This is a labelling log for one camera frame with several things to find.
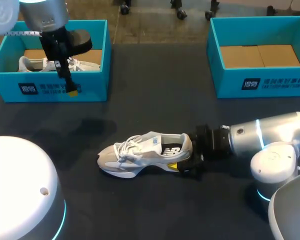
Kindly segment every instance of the chair caster wheel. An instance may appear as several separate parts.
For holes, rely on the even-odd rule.
[[[274,16],[276,13],[277,13],[277,11],[273,6],[268,6],[266,8],[266,15],[267,16]]]
[[[122,15],[127,15],[127,14],[129,14],[130,8],[127,5],[122,4],[120,6],[120,11],[121,11]]]
[[[175,8],[177,6],[175,0],[171,0],[170,3],[172,8]]]
[[[176,12],[176,17],[180,20],[183,20],[187,17],[188,15],[186,14],[186,12],[184,10],[181,10],[179,9],[177,12]]]
[[[210,19],[214,16],[214,13],[212,11],[206,11],[204,16],[207,21],[210,21]]]

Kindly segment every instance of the floor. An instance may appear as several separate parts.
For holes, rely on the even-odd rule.
[[[120,0],[67,0],[73,20],[107,19],[111,40],[116,44],[201,43],[207,39],[208,0],[183,0],[182,9],[188,15],[183,21],[177,19],[170,0],[132,0],[129,15],[120,14],[120,4]],[[266,8],[221,2],[217,17],[265,14]]]

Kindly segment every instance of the logo on box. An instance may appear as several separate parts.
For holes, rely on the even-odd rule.
[[[23,95],[37,95],[38,91],[34,83],[18,83]]]
[[[257,90],[259,87],[260,78],[246,78],[243,81],[241,90]]]

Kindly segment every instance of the new balance logo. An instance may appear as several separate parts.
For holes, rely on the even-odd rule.
[[[162,155],[171,156],[177,154],[178,152],[180,152],[180,147],[166,148]]]

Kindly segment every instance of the yellow tag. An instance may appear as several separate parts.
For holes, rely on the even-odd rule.
[[[169,163],[168,168],[170,168],[172,170],[175,170],[175,171],[178,171],[178,164],[177,163]]]
[[[71,98],[76,97],[76,96],[78,96],[78,91],[75,90],[75,91],[68,92],[68,95],[69,95]]]

